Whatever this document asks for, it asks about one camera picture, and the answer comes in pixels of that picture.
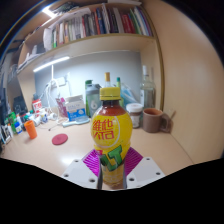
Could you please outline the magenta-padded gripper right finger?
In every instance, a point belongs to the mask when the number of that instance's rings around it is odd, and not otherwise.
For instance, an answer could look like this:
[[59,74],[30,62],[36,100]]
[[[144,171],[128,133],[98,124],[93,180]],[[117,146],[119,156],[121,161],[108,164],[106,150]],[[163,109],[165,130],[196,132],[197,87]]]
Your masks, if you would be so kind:
[[165,174],[151,157],[143,157],[130,147],[124,160],[123,187],[143,187],[163,178]]

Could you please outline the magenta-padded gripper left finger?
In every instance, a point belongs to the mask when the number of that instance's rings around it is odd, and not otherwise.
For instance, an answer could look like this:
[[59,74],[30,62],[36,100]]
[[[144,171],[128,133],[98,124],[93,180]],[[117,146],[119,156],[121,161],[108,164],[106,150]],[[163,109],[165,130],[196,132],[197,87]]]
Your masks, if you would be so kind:
[[61,177],[84,188],[101,190],[103,180],[97,151],[93,149],[82,159],[74,159]]

